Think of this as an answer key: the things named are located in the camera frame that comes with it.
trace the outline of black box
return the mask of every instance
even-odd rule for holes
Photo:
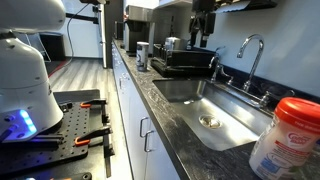
[[[63,35],[56,32],[40,33],[41,42],[46,49],[51,61],[66,60],[66,53],[63,44]]]

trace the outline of stainless steel appliance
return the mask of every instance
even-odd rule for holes
[[[155,23],[152,22],[152,9],[128,5],[124,14],[124,46],[127,54],[136,55],[137,42],[153,44]]]

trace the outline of faucet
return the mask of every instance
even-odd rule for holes
[[[244,41],[244,43],[240,47],[240,50],[237,54],[237,58],[242,58],[243,51],[245,50],[245,48],[247,47],[247,45],[251,41],[251,39],[258,39],[259,40],[259,51],[258,51],[256,59],[254,60],[254,63],[253,63],[253,66],[252,66],[252,69],[251,69],[251,72],[249,75],[249,79],[244,83],[244,85],[242,87],[242,90],[244,90],[245,92],[249,91],[249,88],[251,85],[251,80],[254,75],[254,72],[257,69],[257,66],[258,66],[262,51],[263,51],[263,46],[264,46],[263,37],[261,35],[259,35],[259,34],[251,35]]]
[[[224,48],[225,48],[225,46],[218,47],[218,48],[216,49],[216,51],[215,51],[215,52],[216,52],[215,55],[212,57],[212,59],[211,59],[211,61],[210,61],[209,69],[212,68],[213,62],[216,62],[216,67],[214,68],[214,72],[213,72],[213,75],[212,75],[212,77],[211,77],[211,82],[215,82],[215,81],[216,81],[216,78],[217,78],[217,74],[218,74],[218,72],[219,72],[219,69],[223,67],[223,66],[220,64],[220,55],[219,55],[218,51],[219,51],[220,49],[224,49]]]

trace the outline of metal canister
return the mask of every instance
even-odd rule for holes
[[[147,71],[149,43],[137,42],[136,65],[138,71]]]

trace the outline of stainless steel sink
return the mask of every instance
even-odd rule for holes
[[[230,93],[223,84],[205,80],[153,83],[202,143],[214,150],[256,141],[272,121],[270,116],[235,97],[235,92]]]

